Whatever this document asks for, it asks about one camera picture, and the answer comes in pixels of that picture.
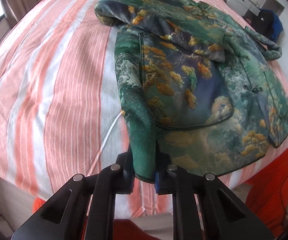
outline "green jacket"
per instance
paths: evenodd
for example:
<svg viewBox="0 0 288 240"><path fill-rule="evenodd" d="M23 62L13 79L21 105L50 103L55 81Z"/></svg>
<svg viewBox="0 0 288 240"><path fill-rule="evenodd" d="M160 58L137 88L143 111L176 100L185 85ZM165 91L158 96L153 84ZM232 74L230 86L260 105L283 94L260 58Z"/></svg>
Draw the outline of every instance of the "green jacket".
<svg viewBox="0 0 288 240"><path fill-rule="evenodd" d="M154 180L156 140L189 172L221 175L287 137L272 41L193 0L99 0L95 13L119 26L116 78L140 179Z"/></svg>

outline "mattress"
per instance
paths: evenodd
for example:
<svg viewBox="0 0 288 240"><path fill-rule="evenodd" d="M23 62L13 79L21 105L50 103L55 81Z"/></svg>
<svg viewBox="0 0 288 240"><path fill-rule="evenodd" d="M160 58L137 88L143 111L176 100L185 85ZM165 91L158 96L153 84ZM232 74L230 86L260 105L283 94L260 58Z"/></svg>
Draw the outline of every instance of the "mattress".
<svg viewBox="0 0 288 240"><path fill-rule="evenodd" d="M248 25L223 0L202 1ZM42 0L0 46L0 178L43 199L74 174L113 164L129 144L115 76L117 29L98 21L96 2ZM271 67L288 95L280 66ZM288 137L221 180L234 188L287 147ZM116 218L171 211L171 195L137 179L132 195L116 197Z"/></svg>

